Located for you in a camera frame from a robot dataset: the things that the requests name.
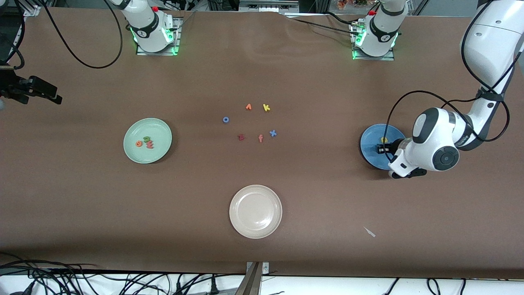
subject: light green plate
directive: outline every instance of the light green plate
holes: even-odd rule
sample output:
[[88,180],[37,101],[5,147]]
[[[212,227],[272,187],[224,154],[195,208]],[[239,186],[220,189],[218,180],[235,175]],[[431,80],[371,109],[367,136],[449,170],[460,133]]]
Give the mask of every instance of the light green plate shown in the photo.
[[[144,137],[149,136],[153,141],[153,149],[148,149]],[[135,143],[142,141],[142,146]],[[172,134],[169,126],[156,118],[142,119],[127,130],[124,136],[124,152],[132,161],[139,164],[149,164],[161,159],[171,147]]]

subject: small white scrap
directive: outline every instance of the small white scrap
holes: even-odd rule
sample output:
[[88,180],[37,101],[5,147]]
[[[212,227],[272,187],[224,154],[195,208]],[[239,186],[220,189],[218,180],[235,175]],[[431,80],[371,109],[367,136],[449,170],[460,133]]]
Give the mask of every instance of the small white scrap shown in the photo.
[[367,231],[368,234],[370,234],[372,237],[376,237],[377,235],[373,234],[371,230],[367,229],[365,226],[364,226],[364,229]]

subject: blue plate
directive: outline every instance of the blue plate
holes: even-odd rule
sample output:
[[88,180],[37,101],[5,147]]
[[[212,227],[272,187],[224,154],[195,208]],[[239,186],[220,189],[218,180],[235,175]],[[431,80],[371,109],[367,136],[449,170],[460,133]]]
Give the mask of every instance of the blue plate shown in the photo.
[[[376,149],[377,144],[382,143],[381,139],[384,137],[385,129],[385,124],[375,124],[366,129],[361,136],[361,152],[369,164],[382,170],[390,170],[388,158],[385,154],[377,153]],[[404,139],[406,137],[400,130],[390,125],[386,134],[386,143],[391,143],[401,138]]]

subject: plate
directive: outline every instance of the plate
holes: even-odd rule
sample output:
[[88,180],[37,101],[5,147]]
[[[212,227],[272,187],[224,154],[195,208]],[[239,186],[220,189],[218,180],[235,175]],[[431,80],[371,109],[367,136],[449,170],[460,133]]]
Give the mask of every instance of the plate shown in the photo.
[[[361,152],[369,164],[382,170],[390,170],[388,166],[389,160],[386,155],[379,154],[376,150],[377,144],[382,144],[385,130],[385,124],[375,124],[366,129],[361,136]],[[390,125],[388,134],[386,134],[386,143],[391,143],[400,138],[406,137],[400,130]]]
[[[153,148],[148,149],[144,137],[150,137]],[[142,141],[142,146],[137,147],[137,141]],[[149,164],[161,159],[171,147],[172,134],[169,126],[161,119],[142,119],[127,130],[124,136],[124,152],[132,161],[139,164]]]
[[265,238],[277,229],[281,219],[282,203],[267,186],[246,186],[231,200],[231,224],[244,237]]

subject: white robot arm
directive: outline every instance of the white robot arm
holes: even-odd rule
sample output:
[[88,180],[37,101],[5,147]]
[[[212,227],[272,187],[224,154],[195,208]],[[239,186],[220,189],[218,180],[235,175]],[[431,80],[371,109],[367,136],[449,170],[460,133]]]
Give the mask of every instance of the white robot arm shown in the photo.
[[147,0],[111,0],[118,6],[131,26],[136,43],[147,52],[158,52],[173,42],[167,34],[173,27],[173,16],[153,9]]
[[395,42],[407,14],[406,0],[380,0],[377,13],[363,19],[365,30],[355,45],[369,56],[385,55]]
[[410,177],[412,171],[419,169],[449,170],[459,161],[459,150],[470,151],[484,142],[491,120],[504,100],[513,74],[508,69],[522,34],[524,0],[479,1],[477,15],[462,45],[466,63],[483,82],[470,112],[464,115],[468,123],[457,112],[425,110],[415,120],[413,137],[393,143],[390,176]]

